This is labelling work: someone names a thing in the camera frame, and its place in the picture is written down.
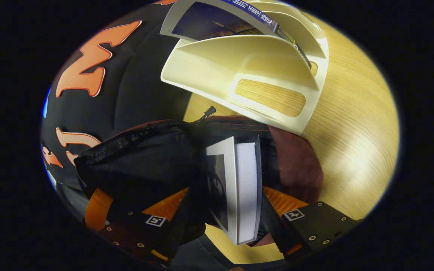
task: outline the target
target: book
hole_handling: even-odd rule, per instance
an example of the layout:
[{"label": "book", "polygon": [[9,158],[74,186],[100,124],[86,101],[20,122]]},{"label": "book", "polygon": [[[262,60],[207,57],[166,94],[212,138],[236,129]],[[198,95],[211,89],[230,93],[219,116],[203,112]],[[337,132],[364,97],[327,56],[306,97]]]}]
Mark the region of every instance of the book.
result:
[{"label": "book", "polygon": [[234,245],[257,238],[262,196],[260,141],[234,137],[206,148],[210,213]]},{"label": "book", "polygon": [[202,41],[232,35],[271,35],[290,42],[310,62],[279,23],[243,0],[179,0],[167,13],[161,35]]}]

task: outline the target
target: wooden table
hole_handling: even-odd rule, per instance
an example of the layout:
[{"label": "wooden table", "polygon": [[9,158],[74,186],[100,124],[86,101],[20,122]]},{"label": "wooden table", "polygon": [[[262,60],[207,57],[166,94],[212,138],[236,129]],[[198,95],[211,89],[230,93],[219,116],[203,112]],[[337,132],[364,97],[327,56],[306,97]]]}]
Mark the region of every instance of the wooden table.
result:
[{"label": "wooden table", "polygon": [[[308,16],[326,33],[329,43],[324,89],[303,132],[324,171],[319,200],[353,219],[364,218],[386,191],[396,166],[400,133],[396,105],[372,60],[332,26]],[[192,94],[184,120],[200,118],[209,106],[217,109],[216,115],[238,115]],[[275,244],[235,247],[222,230],[211,226],[205,234],[233,263],[283,259]]]}]

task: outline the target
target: zipper pull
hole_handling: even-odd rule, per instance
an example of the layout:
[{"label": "zipper pull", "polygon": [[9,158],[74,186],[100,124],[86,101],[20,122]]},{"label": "zipper pull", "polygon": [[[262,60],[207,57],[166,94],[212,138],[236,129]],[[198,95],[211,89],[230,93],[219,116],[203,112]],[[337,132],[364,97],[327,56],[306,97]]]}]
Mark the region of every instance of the zipper pull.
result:
[{"label": "zipper pull", "polygon": [[210,115],[214,114],[215,112],[217,112],[215,107],[210,106],[209,109],[207,109],[207,111],[205,111],[203,116],[199,119],[199,121],[205,119],[206,117],[209,117]]}]

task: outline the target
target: plastic desk organizer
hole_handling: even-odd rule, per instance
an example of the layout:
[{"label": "plastic desk organizer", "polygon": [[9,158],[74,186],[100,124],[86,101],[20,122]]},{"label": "plastic desk organizer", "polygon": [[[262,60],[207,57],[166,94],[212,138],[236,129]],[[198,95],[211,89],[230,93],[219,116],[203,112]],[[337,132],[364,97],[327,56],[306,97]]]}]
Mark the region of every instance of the plastic desk organizer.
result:
[{"label": "plastic desk organizer", "polygon": [[239,35],[195,42],[181,39],[160,79],[258,122],[301,135],[324,87],[329,64],[326,35],[291,5],[248,3],[296,40],[317,66],[315,74],[288,41],[269,35]]}]

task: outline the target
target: white book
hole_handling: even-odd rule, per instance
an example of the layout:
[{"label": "white book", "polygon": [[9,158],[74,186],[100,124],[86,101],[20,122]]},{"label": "white book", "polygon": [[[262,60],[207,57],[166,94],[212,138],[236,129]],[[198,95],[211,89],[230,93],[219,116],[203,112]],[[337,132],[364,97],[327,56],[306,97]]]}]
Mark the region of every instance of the white book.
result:
[{"label": "white book", "polygon": [[234,245],[257,238],[262,195],[259,140],[207,147],[210,213]]}]

